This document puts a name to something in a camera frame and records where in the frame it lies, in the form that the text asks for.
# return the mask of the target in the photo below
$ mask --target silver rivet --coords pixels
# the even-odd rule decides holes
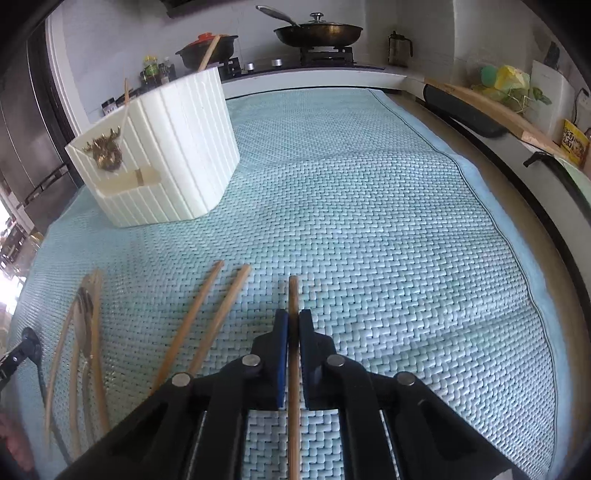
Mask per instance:
[[[247,367],[256,367],[260,363],[261,357],[254,353],[249,353],[242,357],[242,365],[246,365]]]
[[[398,380],[398,383],[404,385],[405,387],[410,387],[416,378],[417,377],[415,377],[410,372],[400,372],[398,375],[396,375],[396,380]]]
[[[184,372],[176,374],[173,377],[173,385],[175,387],[186,387],[191,381],[191,375]]]
[[[326,359],[326,363],[332,367],[342,367],[345,364],[345,357],[342,355],[330,355]]]

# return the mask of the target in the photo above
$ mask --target ribbed white container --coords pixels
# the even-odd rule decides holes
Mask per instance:
[[[122,165],[98,169],[87,142],[111,129]],[[240,156],[217,68],[187,75],[130,101],[75,138],[66,150],[116,226],[189,220],[222,199]],[[112,193],[105,180],[148,168],[160,181]]]

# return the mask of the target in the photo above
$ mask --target metal spoon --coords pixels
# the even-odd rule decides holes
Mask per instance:
[[[287,15],[283,12],[280,12],[279,10],[277,10],[273,7],[267,7],[266,5],[256,5],[255,8],[259,12],[262,12],[271,18],[276,18],[277,20],[283,20],[284,22],[287,22],[287,23],[293,25],[294,27],[301,28],[301,26],[298,23],[296,23],[296,21],[293,20],[289,15]]]
[[[89,397],[89,381],[90,381],[90,350],[91,350],[91,331],[90,320],[92,318],[92,297],[90,292],[80,287],[76,294],[76,305],[74,308],[73,323],[74,334],[76,341],[80,345],[80,351],[85,359],[85,364],[82,369],[82,409],[84,412],[84,423],[86,430],[86,438],[89,447],[94,444],[95,436],[92,429],[92,418],[90,416],[90,397]]]

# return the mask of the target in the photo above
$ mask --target wooden cutting board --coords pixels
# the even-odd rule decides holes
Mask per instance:
[[[425,84],[432,85],[435,88],[443,90],[465,103],[472,105],[474,108],[480,110],[482,113],[501,124],[523,142],[529,143],[565,160],[569,159],[567,154],[548,136],[546,136],[546,134],[543,134],[521,115],[509,110],[505,105],[501,105],[499,102],[495,102],[494,100],[465,87],[450,85],[448,83],[442,83],[428,78],[425,78]]]

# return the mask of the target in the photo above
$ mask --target woven mat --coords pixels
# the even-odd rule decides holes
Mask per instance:
[[[570,380],[556,313],[539,267],[474,166],[381,92],[294,90],[228,106],[241,162],[207,216],[116,229],[83,189],[51,227],[11,332],[13,341],[27,325],[40,333],[46,378],[76,287],[100,267],[104,383],[119,422],[148,395],[213,262],[226,267],[176,370],[187,368],[248,262],[253,273],[203,374],[270,330],[274,310],[286,306],[287,278],[298,274],[302,306],[340,353],[373,372],[416,373],[533,478],[560,468]],[[72,340],[70,332],[54,400],[67,445]],[[15,383],[41,476],[53,478],[64,463],[41,442],[34,368],[25,365]],[[302,422],[303,478],[342,478],[336,413],[304,412]],[[285,412],[250,415],[244,478],[286,477],[285,424]]]

